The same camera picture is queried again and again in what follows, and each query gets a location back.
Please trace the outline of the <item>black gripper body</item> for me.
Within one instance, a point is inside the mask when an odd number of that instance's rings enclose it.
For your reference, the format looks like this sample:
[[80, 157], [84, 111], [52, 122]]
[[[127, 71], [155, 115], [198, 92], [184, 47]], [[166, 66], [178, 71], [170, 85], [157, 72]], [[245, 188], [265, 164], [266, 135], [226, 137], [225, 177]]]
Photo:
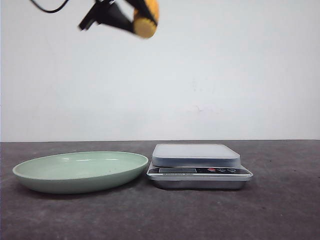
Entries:
[[96, 0], [78, 27], [81, 30], [88, 30], [94, 22], [98, 25], [104, 24], [113, 27], [112, 14], [116, 8], [117, 5], [110, 0]]

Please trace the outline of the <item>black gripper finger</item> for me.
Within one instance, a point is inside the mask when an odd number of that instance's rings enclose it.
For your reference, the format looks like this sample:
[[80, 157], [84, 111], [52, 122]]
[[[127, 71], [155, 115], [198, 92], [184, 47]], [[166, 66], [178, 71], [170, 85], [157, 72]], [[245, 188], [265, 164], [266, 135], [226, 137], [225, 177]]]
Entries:
[[132, 22], [121, 12], [116, 3], [100, 2], [98, 4], [96, 22], [134, 33]]
[[147, 2], [145, 0], [125, 0], [125, 1], [129, 3], [132, 7], [134, 7], [134, 9], [137, 10], [138, 13], [141, 14], [143, 17], [157, 24], [157, 21], [154, 15], [152, 14], [150, 7], [147, 6]]

